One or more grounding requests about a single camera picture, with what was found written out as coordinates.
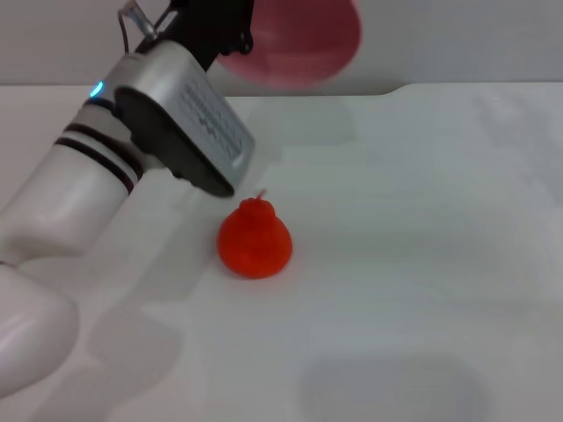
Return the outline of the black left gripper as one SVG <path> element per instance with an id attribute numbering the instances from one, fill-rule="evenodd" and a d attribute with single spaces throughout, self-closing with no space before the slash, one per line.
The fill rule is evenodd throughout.
<path id="1" fill-rule="evenodd" d="M 157 21 L 168 26 L 154 40 L 142 41 L 135 51 L 148 53 L 169 40 L 187 49 L 204 70 L 220 55 L 248 55 L 253 49 L 251 33 L 253 0 L 171 1 Z"/>

